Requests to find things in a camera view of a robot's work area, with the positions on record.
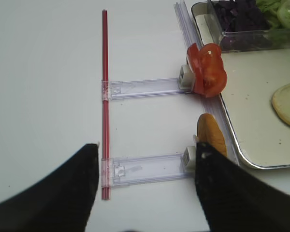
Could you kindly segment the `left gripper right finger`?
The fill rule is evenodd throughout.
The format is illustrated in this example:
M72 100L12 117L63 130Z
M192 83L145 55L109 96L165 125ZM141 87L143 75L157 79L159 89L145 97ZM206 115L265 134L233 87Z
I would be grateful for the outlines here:
M290 195L197 143L195 188L212 232L290 232Z

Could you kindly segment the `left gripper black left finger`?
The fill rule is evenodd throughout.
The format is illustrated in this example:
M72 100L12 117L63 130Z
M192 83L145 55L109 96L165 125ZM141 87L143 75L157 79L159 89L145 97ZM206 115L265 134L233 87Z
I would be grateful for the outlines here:
M83 232L98 184L98 145L86 144L43 180L0 203L0 232Z

